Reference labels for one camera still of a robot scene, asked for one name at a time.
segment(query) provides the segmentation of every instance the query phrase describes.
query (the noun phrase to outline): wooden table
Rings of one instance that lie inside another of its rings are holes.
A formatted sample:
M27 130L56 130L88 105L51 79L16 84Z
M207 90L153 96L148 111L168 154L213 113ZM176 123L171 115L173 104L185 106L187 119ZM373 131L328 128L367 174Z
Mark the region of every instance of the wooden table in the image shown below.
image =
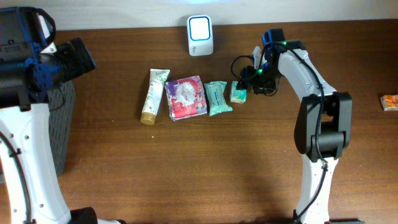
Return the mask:
M231 83L232 59L250 54L275 27L302 40L325 80L353 97L331 218L395 223L398 112L384 112L379 97L398 94L397 20L215 26L214 54L197 58L188 54L185 27L58 32L57 43L82 37L98 66L74 81L67 164L58 179L68 206L92 206L101 218L128 223L291 217L302 181L293 137L300 102L286 79L275 97L250 93L245 104L229 103L231 113L177 122L164 94L155 126L139 122L150 68L171 69L169 80L199 75L203 83ZM5 185L0 207L1 223L9 223Z

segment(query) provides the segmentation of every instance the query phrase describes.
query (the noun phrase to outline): wire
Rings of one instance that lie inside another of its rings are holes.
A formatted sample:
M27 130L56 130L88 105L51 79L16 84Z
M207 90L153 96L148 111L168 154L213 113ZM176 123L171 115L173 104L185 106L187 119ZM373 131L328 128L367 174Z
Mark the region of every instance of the wire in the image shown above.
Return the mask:
M238 80L242 79L242 80L246 80L245 78L241 78L239 76L237 76L237 74L235 74L234 72L234 64L237 60L239 60L240 58L249 58L249 59L253 59L254 57L252 55L240 55L237 56L231 63L231 73L233 76L235 76L235 78L237 78Z
M281 78L282 78L282 76L278 78L278 84L277 84L277 86L276 86L275 91L272 92L270 95L265 94L266 96L275 96L275 95L278 93L279 88L280 88L280 79L281 79Z
M8 141L8 139L5 137L5 135L3 135L1 131L0 131L0 140L4 142L6 147L11 151L10 157L14 158L19 174L19 180L21 181L22 190L24 191L25 207L26 207L26 221L24 223L30 223L32 219L32 210L30 207L29 189L27 187L24 170L22 169L21 162L19 161L18 158L18 153L15 151L12 144Z
M63 91L62 87L59 87L58 90L61 90L61 92L62 92L62 96L63 96L62 104L54 109L51 109L50 111L56 111L56 110L60 109L67 102L67 96L65 95L65 92Z

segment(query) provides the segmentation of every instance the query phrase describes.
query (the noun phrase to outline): teal wet wipe pack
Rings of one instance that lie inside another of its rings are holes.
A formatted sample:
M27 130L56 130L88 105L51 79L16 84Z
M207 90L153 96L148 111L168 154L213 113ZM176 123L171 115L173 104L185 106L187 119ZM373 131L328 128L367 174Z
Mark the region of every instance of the teal wet wipe pack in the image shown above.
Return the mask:
M225 86L226 82L221 81L205 83L207 98L210 104L210 116L232 111L232 107L228 106L224 99Z
M233 81L231 85L231 94L229 100L233 103L244 103L246 102L246 90L237 90L236 85L238 81Z

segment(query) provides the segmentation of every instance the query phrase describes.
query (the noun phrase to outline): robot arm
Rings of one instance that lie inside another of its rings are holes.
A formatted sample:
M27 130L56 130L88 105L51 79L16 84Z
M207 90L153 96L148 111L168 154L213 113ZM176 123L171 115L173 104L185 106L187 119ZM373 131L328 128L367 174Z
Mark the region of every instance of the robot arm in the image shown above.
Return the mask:
M70 211L62 197L50 148L47 90L96 65L79 38L55 48L55 23L42 9L12 7L0 9L0 16L6 28L0 37L0 158L11 221L94 223L92 208Z
M294 136L303 159L302 192L294 220L295 223L324 224L329 221L328 199L333 171L342 150L349 144L351 97L348 93L338 93L327 84L312 65L301 41L286 41L282 29L271 29L265 33L263 44L266 63L260 60L259 69L253 66L242 69L237 88L248 89L252 86L256 94L273 96L279 89L276 82L281 76L285 76L292 85L302 102ZM320 125L319 155L315 148L315 133L321 98L322 112L332 116L333 120Z

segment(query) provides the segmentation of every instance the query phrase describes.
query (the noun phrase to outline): black cable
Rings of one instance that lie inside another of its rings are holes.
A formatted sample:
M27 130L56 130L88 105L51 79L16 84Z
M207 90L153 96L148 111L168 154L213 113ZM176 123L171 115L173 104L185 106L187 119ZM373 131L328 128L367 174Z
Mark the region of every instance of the black cable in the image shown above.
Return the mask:
M67 96L65 95L65 92L63 91L62 87L59 87L58 89L61 90L61 92L62 92L62 96L63 96L62 104L60 106L54 108L54 109L51 109L50 111L56 111L56 110L60 109L67 102Z
M275 96L275 95L278 93L279 88L280 88L280 79L281 79L281 78L282 78L282 77L279 77L279 78L278 78L278 84L277 84L277 86L276 86L275 91L272 92L270 95L265 94L266 96Z
M238 80L240 80L240 79L242 79L241 77L239 77L239 76L237 76L237 74L235 74L235 72L234 72L234 64L235 64L235 62L237 61L237 60L239 60L240 58L249 58L249 59L253 59L254 57L252 56L252 55L240 55L240 56L237 56L233 61L232 61L232 63L231 63L231 73L232 73L232 75L233 76L235 76L235 78L237 78Z
M19 161L18 158L18 153L15 151L12 144L8 141L8 139L5 137L5 135L3 135L1 131L0 131L0 141L2 141L6 145L6 147L11 151L10 157L14 158L15 164L17 166L19 180L21 181L22 189L24 191L24 198L25 198L26 221L24 223L30 223L32 219L32 210L30 208L31 206L30 206L29 189L27 187L24 170L22 169L21 162Z

